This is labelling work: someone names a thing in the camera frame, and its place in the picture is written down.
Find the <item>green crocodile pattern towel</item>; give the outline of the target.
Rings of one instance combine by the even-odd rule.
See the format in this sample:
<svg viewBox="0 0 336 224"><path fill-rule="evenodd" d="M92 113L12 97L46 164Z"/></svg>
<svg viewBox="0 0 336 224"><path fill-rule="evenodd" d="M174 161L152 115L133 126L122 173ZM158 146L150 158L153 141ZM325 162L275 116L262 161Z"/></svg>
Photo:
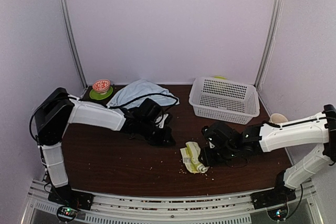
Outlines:
<svg viewBox="0 0 336 224"><path fill-rule="evenodd" d="M198 143L186 142L185 147L180 149L180 153L183 164L191 174L205 174L208 171L209 167L198 160L201 153Z"/></svg>

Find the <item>white perforated plastic basket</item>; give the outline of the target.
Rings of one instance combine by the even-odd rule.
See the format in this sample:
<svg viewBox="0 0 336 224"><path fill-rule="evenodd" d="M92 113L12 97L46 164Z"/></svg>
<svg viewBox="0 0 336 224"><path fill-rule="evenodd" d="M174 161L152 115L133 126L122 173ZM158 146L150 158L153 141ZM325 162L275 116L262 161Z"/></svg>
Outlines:
<svg viewBox="0 0 336 224"><path fill-rule="evenodd" d="M196 116L230 123L246 125L260 114L256 88L226 79L196 78L188 101Z"/></svg>

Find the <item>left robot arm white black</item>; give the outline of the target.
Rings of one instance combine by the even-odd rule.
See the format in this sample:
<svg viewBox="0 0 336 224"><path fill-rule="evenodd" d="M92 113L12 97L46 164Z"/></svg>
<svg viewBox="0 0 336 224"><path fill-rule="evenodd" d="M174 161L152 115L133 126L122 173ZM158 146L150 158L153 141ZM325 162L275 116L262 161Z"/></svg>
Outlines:
<svg viewBox="0 0 336 224"><path fill-rule="evenodd" d="M141 95L122 105L110 106L84 101L57 88L33 112L29 125L36 125L31 137L37 143L46 168L52 192L64 205L76 197L72 190L62 155L61 141L70 124L85 124L115 132L142 136L152 146L176 144L169 127L171 114L152 98L155 93Z"/></svg>

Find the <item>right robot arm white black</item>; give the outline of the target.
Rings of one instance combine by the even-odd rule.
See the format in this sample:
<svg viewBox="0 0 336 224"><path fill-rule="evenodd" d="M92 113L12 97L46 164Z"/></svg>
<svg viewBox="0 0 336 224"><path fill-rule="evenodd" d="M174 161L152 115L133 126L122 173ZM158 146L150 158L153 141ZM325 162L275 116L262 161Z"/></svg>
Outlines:
<svg viewBox="0 0 336 224"><path fill-rule="evenodd" d="M305 180L326 166L335 164L335 107L324 106L313 116L285 123L270 123L247 127L238 133L219 121L202 129L208 146L201 149L198 160L205 166L214 166L235 158L271 152L280 148L315 144L315 148L300 162L277 176L275 188L269 192L272 203L279 204Z"/></svg>

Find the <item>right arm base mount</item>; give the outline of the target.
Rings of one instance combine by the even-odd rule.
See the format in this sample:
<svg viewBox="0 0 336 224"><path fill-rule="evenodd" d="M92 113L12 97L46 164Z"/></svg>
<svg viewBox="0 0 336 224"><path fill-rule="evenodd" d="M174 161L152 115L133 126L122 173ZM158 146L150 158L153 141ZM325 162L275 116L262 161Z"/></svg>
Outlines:
<svg viewBox="0 0 336 224"><path fill-rule="evenodd" d="M285 186L259 191L250 195L254 209L266 209L268 217L276 222L288 220L299 208L303 199L303 186L300 185L300 198L295 209L290 212L288 203L297 199L296 190Z"/></svg>

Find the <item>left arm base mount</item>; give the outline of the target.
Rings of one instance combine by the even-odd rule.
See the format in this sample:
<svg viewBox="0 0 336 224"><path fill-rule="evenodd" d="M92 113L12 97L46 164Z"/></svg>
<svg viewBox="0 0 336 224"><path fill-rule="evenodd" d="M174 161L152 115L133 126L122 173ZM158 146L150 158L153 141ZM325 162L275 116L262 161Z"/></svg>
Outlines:
<svg viewBox="0 0 336 224"><path fill-rule="evenodd" d="M48 200L59 204L56 217L64 223L69 223L77 217L81 210L90 210L94 195L73 190L70 185L51 187Z"/></svg>

